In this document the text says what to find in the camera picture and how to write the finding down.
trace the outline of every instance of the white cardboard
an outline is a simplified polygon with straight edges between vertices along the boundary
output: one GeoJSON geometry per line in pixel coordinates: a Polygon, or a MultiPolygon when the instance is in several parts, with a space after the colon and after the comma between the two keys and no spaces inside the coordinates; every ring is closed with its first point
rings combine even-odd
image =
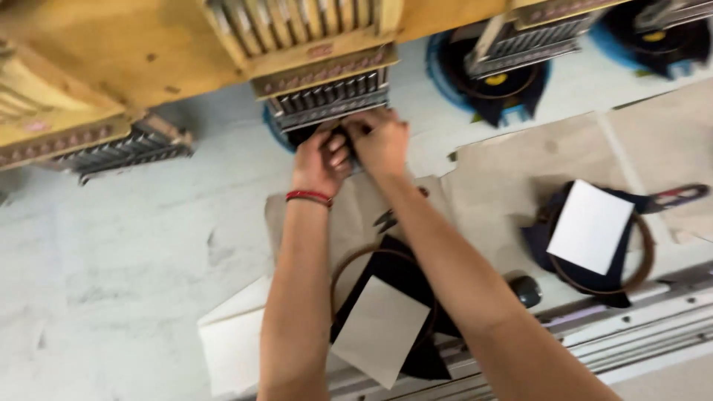
{"type": "Polygon", "coordinates": [[[372,276],[332,352],[391,389],[430,310],[372,276]]]}
{"type": "Polygon", "coordinates": [[[634,204],[576,180],[547,252],[605,275],[634,204]]]}

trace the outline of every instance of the red string bracelet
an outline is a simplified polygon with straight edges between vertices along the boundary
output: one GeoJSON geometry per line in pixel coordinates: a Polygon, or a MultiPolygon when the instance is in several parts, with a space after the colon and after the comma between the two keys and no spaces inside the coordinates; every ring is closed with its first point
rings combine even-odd
{"type": "Polygon", "coordinates": [[[284,196],[284,200],[287,202],[290,199],[307,199],[309,201],[321,203],[328,208],[331,208],[334,202],[331,196],[326,196],[323,193],[315,191],[290,191],[284,196]]]}

